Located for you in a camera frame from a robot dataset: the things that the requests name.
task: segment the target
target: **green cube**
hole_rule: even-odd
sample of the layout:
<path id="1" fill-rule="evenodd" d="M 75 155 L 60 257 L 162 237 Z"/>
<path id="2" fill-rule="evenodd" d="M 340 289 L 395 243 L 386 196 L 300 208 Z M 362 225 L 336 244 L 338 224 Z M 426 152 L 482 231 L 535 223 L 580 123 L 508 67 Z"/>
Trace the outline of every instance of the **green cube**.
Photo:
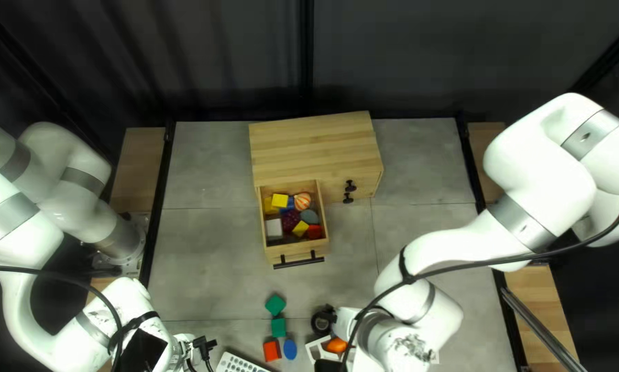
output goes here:
<path id="1" fill-rule="evenodd" d="M 277 317 L 285 307 L 286 302 L 276 294 L 273 294 L 270 300 L 266 302 L 266 309 L 270 311 L 273 317 Z"/>
<path id="2" fill-rule="evenodd" d="M 284 337 L 286 335 L 286 320 L 284 318 L 276 318 L 270 321 L 273 337 Z"/>

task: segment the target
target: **wooden box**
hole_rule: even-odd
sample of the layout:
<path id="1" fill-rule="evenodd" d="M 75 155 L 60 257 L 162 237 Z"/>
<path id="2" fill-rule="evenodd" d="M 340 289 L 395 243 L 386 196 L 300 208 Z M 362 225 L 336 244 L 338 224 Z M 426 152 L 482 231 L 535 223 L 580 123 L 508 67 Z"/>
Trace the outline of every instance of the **wooden box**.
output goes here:
<path id="1" fill-rule="evenodd" d="M 375 195 L 383 162 L 368 111 L 250 124 L 255 187 L 315 179 L 326 203 Z"/>
<path id="2" fill-rule="evenodd" d="M 308 192 L 312 195 L 314 202 L 314 211 L 319 216 L 319 224 L 322 229 L 322 238 L 316 240 L 300 241 L 291 244 L 270 245 L 266 241 L 266 227 L 263 203 L 264 199 L 272 196 L 274 193 L 295 195 L 302 192 Z M 264 237 L 264 251 L 266 258 L 271 264 L 280 264 L 281 255 L 284 255 L 286 261 L 299 261 L 302 259 L 312 258 L 311 251 L 314 250 L 314 257 L 320 258 L 328 253 L 328 225 L 325 223 L 325 213 L 323 211 L 323 199 L 321 196 L 321 188 L 315 180 L 304 182 L 279 183 L 277 185 L 259 186 L 256 188 L 256 196 L 259 202 L 259 211 L 261 217 L 261 231 Z"/>

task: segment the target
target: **white cube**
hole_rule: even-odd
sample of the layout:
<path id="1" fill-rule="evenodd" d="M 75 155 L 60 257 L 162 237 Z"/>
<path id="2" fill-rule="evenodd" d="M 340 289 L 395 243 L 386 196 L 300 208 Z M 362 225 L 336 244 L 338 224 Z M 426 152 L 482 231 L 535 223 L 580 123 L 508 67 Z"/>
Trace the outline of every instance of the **white cube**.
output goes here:
<path id="1" fill-rule="evenodd" d="M 281 218 L 266 221 L 266 239 L 277 240 L 283 236 L 281 232 Z"/>

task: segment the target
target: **silver metal band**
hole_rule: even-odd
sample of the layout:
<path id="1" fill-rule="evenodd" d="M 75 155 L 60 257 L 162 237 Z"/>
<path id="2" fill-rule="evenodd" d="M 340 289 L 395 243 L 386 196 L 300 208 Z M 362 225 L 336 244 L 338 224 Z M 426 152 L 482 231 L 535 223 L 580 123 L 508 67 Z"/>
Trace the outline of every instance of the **silver metal band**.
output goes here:
<path id="1" fill-rule="evenodd" d="M 115 261 L 129 258 L 136 253 L 140 245 L 140 234 L 135 227 L 117 217 L 114 230 L 107 238 L 94 243 L 96 248 Z"/>
<path id="2" fill-rule="evenodd" d="M 0 240 L 38 213 L 39 209 L 22 193 L 0 203 Z"/>
<path id="3" fill-rule="evenodd" d="M 103 187 L 105 187 L 105 184 L 103 184 L 103 182 L 101 182 L 99 179 L 95 178 L 91 174 L 70 167 L 66 168 L 63 171 L 63 174 L 61 175 L 61 180 L 74 183 L 79 187 L 83 187 L 96 194 L 96 196 L 100 196 Z"/>
<path id="4" fill-rule="evenodd" d="M 91 320 L 86 316 L 84 311 L 80 311 L 79 314 L 75 316 L 75 320 L 77 320 L 78 324 L 84 328 L 86 333 L 88 333 L 91 338 L 96 340 L 99 344 L 103 345 L 105 348 L 110 344 L 110 338 L 107 337 L 100 328 L 96 327 Z"/>
<path id="5" fill-rule="evenodd" d="M 419 322 L 433 306 L 433 301 L 436 299 L 436 286 L 430 281 L 427 282 L 429 283 L 429 293 L 426 296 L 426 300 L 424 301 L 422 308 L 417 313 L 417 315 L 410 319 L 404 320 L 403 322 L 405 324 L 415 324 Z"/>
<path id="6" fill-rule="evenodd" d="M 606 110 L 601 110 L 582 123 L 569 138 L 562 143 L 567 150 L 578 160 L 587 155 L 602 139 L 619 127 L 619 118 Z"/>
<path id="7" fill-rule="evenodd" d="M 13 182 L 21 176 L 29 166 L 32 160 L 32 153 L 29 148 L 16 141 L 16 147 L 13 149 L 13 154 L 8 158 L 6 164 L 0 168 L 1 175 L 9 182 Z"/>
<path id="8" fill-rule="evenodd" d="M 372 309 L 371 313 L 368 316 L 364 316 L 361 320 L 362 325 L 360 325 L 360 330 L 358 330 L 357 338 L 358 338 L 358 346 L 360 346 L 365 352 L 369 353 L 369 337 L 371 331 L 374 327 L 379 325 L 381 322 L 385 322 L 386 320 L 392 320 L 388 314 L 383 314 L 382 312 Z"/>
<path id="9" fill-rule="evenodd" d="M 507 194 L 488 207 L 488 211 L 507 231 L 535 253 L 545 252 L 550 243 L 557 239 Z"/>

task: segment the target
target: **black cable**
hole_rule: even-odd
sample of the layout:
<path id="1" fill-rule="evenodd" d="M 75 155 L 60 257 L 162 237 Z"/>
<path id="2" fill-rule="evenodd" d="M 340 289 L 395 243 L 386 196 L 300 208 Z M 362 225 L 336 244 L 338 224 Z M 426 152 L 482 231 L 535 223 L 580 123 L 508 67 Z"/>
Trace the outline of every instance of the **black cable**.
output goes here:
<path id="1" fill-rule="evenodd" d="M 194 367 L 192 367 L 192 362 L 189 359 L 186 359 L 186 362 L 188 362 L 188 368 L 191 372 L 197 372 L 197 370 Z"/>
<path id="2" fill-rule="evenodd" d="M 526 261 L 526 260 L 531 260 L 531 259 L 550 258 L 550 257 L 553 257 L 553 256 L 557 256 L 559 254 L 563 254 L 563 253 L 565 253 L 567 251 L 571 251 L 573 249 L 578 249 L 578 248 L 587 246 L 587 245 L 589 245 L 591 243 L 594 243 L 595 241 L 597 241 L 597 240 L 603 238 L 604 236 L 608 235 L 618 225 L 619 225 L 619 215 L 612 222 L 612 224 L 609 227 L 607 227 L 607 229 L 605 229 L 602 232 L 596 234 L 592 238 L 586 239 L 584 241 L 581 241 L 579 243 L 573 244 L 571 246 L 555 249 L 553 251 L 548 251 L 548 252 L 544 252 L 544 253 L 540 253 L 540 254 L 521 254 L 521 255 L 517 255 L 517 256 L 509 256 L 509 257 L 503 257 L 503 258 L 487 259 L 485 261 L 463 263 L 461 265 L 454 265 L 454 266 L 444 267 L 442 269 L 436 269 L 436 270 L 428 271 L 426 273 L 420 273 L 420 274 L 412 275 L 412 276 L 402 280 L 400 283 L 396 283 L 392 287 L 389 287 L 386 291 L 384 291 L 381 294 L 379 294 L 378 296 L 376 296 L 376 298 L 374 298 L 371 302 L 369 302 L 369 304 L 364 309 L 362 309 L 355 316 L 355 325 L 353 326 L 353 331 L 351 331 L 351 335 L 348 338 L 347 349 L 344 351 L 344 355 L 342 356 L 342 363 L 341 363 L 341 366 L 339 368 L 339 371 L 340 372 L 345 372 L 346 369 L 347 369 L 348 353 L 349 353 L 351 347 L 353 346 L 353 342 L 355 341 L 355 335 L 356 335 L 356 333 L 358 331 L 358 328 L 362 324 L 361 323 L 361 319 L 364 316 L 364 314 L 366 314 L 369 311 L 371 311 L 371 309 L 374 308 L 374 306 L 380 300 L 382 300 L 385 296 L 387 296 L 390 293 L 396 291 L 397 289 L 403 287 L 404 285 L 413 284 L 413 283 L 415 283 L 418 280 L 421 280 L 421 279 L 424 279 L 424 278 L 427 278 L 427 277 L 430 277 L 430 276 L 433 276 L 433 275 L 449 273 L 451 271 L 457 271 L 457 270 L 463 270 L 463 269 L 472 269 L 474 267 L 482 267 L 482 266 L 501 265 L 501 264 L 504 264 L 504 263 L 510 264 L 512 262 Z"/>
<path id="3" fill-rule="evenodd" d="M 59 274 L 53 271 L 28 269 L 26 267 L 15 267 L 15 266 L 0 266 L 0 271 L 39 275 L 41 277 L 50 278 L 50 279 L 54 279 L 57 281 L 63 281 L 63 282 L 70 283 L 78 287 L 81 287 L 83 289 L 86 289 L 87 291 L 96 295 L 96 297 L 98 297 L 105 304 L 105 306 L 110 310 L 110 312 L 112 313 L 112 316 L 114 317 L 114 321 L 116 322 L 116 332 L 121 333 L 122 326 L 121 326 L 121 319 L 119 318 L 119 314 L 116 312 L 116 309 L 114 308 L 114 305 L 112 305 L 110 300 L 107 300 L 107 297 L 105 297 L 105 295 L 102 294 L 98 289 L 91 287 L 88 284 L 84 284 L 81 281 L 73 277 L 70 277 L 68 275 Z M 112 372 L 117 371 L 117 367 L 119 365 L 119 359 L 121 358 L 121 350 L 123 347 L 122 343 L 123 343 L 123 338 L 119 340 L 119 342 L 116 343 L 116 354 L 114 355 L 114 362 L 112 363 Z"/>

